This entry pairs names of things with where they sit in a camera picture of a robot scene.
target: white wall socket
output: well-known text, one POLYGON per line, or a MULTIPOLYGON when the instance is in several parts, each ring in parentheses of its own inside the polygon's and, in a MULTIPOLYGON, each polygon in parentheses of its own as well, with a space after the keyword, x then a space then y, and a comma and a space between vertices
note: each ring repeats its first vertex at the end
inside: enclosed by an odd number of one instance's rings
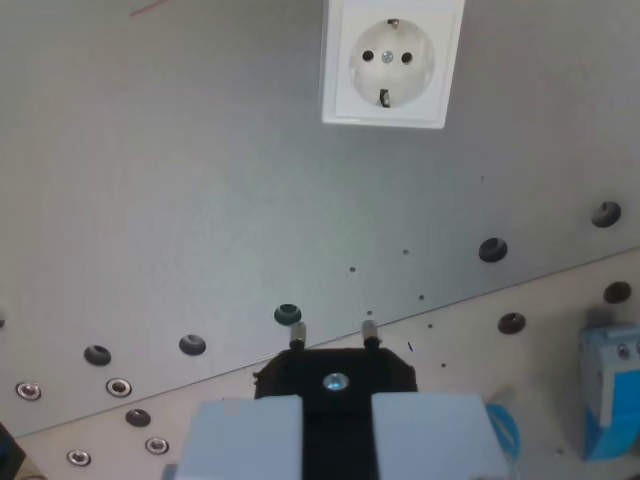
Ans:
POLYGON ((322 121, 443 128, 465 0, 325 0, 322 121))

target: metal rivet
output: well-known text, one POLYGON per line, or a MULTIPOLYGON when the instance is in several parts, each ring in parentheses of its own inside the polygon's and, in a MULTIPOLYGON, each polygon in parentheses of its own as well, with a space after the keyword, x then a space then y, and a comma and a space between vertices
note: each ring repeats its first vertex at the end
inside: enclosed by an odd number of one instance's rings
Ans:
POLYGON ((624 343, 618 345, 617 352, 620 358, 629 358, 629 347, 627 347, 624 343))
POLYGON ((16 393, 25 400, 33 402, 42 396, 42 390, 36 382, 21 382, 16 385, 16 393))
POLYGON ((339 392, 349 386, 349 377, 344 373, 331 373, 322 381, 324 388, 332 392, 339 392))
POLYGON ((393 52, 390 52, 389 50, 387 50, 386 52, 383 52, 382 53, 382 61, 384 63, 393 62, 393 52))
POLYGON ((149 453, 154 455, 164 455, 169 451, 169 442, 159 437, 150 438, 145 442, 144 446, 149 453))
POLYGON ((67 460, 76 467, 86 467, 91 463, 91 455, 82 450, 71 450, 67 453, 67 460))
POLYGON ((114 397, 128 397, 131 390, 131 384, 122 378, 112 378, 107 382, 107 392, 114 397))

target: blue object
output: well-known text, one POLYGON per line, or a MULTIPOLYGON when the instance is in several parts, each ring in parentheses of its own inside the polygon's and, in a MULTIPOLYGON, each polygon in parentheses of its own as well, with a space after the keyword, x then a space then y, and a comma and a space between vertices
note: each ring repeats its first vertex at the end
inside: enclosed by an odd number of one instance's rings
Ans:
POLYGON ((640 326, 584 330, 579 339, 585 459, 609 460, 627 453, 640 433, 640 326))
POLYGON ((487 412, 496 437, 498 437, 500 448, 513 460, 518 460, 520 457, 520 431, 515 420, 502 405, 489 404, 487 412))

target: mounting hole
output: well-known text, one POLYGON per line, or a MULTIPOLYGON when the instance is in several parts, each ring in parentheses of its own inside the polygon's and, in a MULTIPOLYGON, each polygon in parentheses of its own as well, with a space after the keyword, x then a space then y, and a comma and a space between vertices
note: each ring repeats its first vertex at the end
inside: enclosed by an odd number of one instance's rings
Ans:
POLYGON ((160 437, 150 438, 145 442, 144 446, 149 453, 154 455, 164 455, 169 451, 169 442, 160 437))
POLYGON ((289 327, 294 323, 298 323, 300 320, 302 320, 302 312, 297 306, 291 303, 285 303, 276 308, 276 311, 273 314, 273 318, 275 318, 276 322, 278 322, 280 325, 289 327))
POLYGON ((185 335, 178 342, 178 347, 182 353, 195 357, 204 353, 207 349, 207 343, 198 335, 185 335))
POLYGON ((527 319, 520 313, 507 313, 498 321, 498 330, 505 335, 521 332, 527 325, 527 319))
POLYGON ((622 208, 616 202, 604 202, 591 214, 591 223, 598 228, 609 228, 622 216, 622 208))
POLYGON ((627 282, 614 282, 604 290, 604 301, 613 305, 626 302, 631 296, 631 285, 627 282))
POLYGON ((149 415, 145 410, 141 410, 139 408, 129 410, 124 416, 124 419, 129 425, 139 428, 147 427, 151 423, 151 415, 149 415))
POLYGON ((124 398, 131 395, 131 384, 122 378, 112 378, 107 382, 107 392, 118 398, 124 398))
POLYGON ((501 238, 490 238, 482 242, 478 255, 483 262, 495 263, 502 260, 507 255, 507 252, 507 242, 501 238))
POLYGON ((84 359, 96 367, 104 367, 111 363, 111 353, 100 345, 91 345, 84 350, 84 359))
POLYGON ((67 453, 67 460, 76 467, 86 467, 91 463, 91 455, 82 450, 71 450, 67 453))

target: metal pin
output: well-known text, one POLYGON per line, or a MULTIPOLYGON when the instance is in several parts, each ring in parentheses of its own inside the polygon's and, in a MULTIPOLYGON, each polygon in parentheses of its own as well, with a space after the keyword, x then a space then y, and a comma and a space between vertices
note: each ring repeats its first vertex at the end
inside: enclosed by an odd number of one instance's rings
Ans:
POLYGON ((362 323, 362 340, 366 348, 378 348, 382 343, 378 337, 378 327, 373 320, 362 323))
POLYGON ((389 90, 380 90, 380 103, 382 108, 391 108, 391 102, 389 100, 389 90))
POLYGON ((289 341, 289 348, 291 350, 304 350, 304 345, 307 342, 307 326, 304 322, 294 323, 291 326, 291 338, 289 341))

